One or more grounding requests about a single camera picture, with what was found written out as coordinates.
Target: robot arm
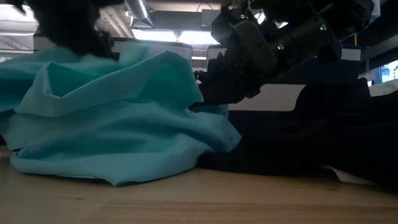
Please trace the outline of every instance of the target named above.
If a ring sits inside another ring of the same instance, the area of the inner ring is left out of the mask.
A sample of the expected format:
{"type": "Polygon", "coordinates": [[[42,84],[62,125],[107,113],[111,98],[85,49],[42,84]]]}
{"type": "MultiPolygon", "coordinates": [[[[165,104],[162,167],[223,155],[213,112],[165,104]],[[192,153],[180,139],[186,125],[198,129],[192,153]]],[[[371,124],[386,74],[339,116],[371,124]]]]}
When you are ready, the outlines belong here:
{"type": "Polygon", "coordinates": [[[373,7],[371,0],[240,0],[224,5],[211,34],[227,51],[199,74],[205,102],[238,103],[314,57],[323,63],[339,60],[340,41],[368,26],[373,7]],[[267,20],[258,24],[250,9],[261,9],[267,20]],[[278,29],[275,22],[289,24],[278,29]]]}

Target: table surface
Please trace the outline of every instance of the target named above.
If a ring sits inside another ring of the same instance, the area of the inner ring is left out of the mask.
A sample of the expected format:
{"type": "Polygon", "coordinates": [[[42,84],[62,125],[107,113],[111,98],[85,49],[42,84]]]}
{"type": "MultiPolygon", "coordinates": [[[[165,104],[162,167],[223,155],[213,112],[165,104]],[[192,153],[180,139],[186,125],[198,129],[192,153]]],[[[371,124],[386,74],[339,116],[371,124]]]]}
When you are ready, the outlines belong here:
{"type": "Polygon", "coordinates": [[[22,174],[1,160],[0,223],[398,223],[398,196],[330,179],[201,169],[112,187],[22,174]]]}

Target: black fabric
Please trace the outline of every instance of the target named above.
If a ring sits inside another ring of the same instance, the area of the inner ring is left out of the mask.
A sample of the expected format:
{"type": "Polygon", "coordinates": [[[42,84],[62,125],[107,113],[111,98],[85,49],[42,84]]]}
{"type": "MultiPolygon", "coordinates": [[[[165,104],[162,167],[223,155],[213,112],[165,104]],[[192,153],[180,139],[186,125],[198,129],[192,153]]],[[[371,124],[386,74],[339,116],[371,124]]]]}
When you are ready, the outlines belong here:
{"type": "Polygon", "coordinates": [[[352,85],[313,82],[293,111],[266,115],[246,125],[231,120],[243,135],[240,145],[230,153],[201,156],[197,167],[299,175],[329,165],[398,188],[398,92],[371,97],[366,79],[352,85]]]}

